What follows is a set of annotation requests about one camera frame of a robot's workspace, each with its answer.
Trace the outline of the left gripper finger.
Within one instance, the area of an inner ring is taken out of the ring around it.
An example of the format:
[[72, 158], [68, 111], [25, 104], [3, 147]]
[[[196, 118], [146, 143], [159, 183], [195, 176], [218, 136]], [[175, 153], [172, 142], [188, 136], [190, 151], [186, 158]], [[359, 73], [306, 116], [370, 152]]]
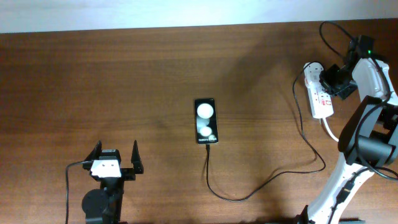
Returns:
[[142, 170], [143, 164], [141, 161], [141, 157], [139, 155], [137, 141], [134, 141], [133, 148], [132, 148], [132, 155], [131, 155], [131, 164], [134, 170]]
[[102, 142], [98, 141], [94, 147], [94, 149], [88, 154], [88, 156], [85, 158], [85, 162], [89, 161], [94, 161], [97, 160], [101, 154], [102, 150]]

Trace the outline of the black smartphone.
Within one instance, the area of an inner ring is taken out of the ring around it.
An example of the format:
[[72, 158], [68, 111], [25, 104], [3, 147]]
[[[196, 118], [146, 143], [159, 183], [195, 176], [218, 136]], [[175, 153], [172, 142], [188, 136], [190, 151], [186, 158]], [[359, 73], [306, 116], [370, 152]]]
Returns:
[[196, 141], [198, 144], [216, 144], [219, 141], [215, 100], [194, 100]]

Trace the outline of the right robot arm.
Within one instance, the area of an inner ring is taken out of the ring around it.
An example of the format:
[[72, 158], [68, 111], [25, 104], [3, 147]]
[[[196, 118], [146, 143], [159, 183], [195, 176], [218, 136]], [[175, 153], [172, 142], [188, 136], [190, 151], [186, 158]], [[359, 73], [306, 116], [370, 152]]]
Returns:
[[331, 97], [346, 99], [358, 91], [360, 104], [338, 138], [336, 167], [321, 194], [306, 205], [295, 223], [338, 223], [359, 188], [374, 174], [387, 178], [387, 166], [397, 160], [397, 95], [389, 65], [373, 52], [374, 39], [366, 35], [349, 43], [344, 65], [328, 70], [306, 63], [304, 82], [313, 115], [323, 106], [332, 115]]

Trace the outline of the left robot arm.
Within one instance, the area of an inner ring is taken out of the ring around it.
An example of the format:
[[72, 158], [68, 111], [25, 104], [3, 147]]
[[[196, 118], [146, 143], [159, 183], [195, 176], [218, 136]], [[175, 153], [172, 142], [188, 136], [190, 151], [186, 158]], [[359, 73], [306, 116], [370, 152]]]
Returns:
[[100, 183], [83, 197], [81, 207], [86, 223], [121, 223], [124, 183], [134, 181], [137, 174], [144, 173], [137, 142], [131, 153], [131, 167], [121, 167], [121, 155], [117, 149], [103, 149], [99, 141], [84, 160], [83, 168]]

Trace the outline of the white USB charger plug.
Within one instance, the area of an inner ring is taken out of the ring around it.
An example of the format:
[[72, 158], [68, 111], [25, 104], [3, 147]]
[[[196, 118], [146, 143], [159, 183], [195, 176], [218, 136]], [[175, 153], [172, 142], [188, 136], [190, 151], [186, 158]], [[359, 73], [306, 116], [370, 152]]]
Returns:
[[324, 71], [323, 65], [319, 62], [308, 62], [304, 66], [305, 86], [307, 88], [316, 88], [321, 86], [320, 74]]

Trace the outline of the white power strip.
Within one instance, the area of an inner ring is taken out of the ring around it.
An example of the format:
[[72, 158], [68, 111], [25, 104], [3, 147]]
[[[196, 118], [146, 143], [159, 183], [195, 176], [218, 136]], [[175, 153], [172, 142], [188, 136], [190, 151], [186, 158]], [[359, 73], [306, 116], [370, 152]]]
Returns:
[[323, 119], [333, 115], [331, 96], [324, 92], [322, 86], [307, 88], [307, 91], [313, 118]]

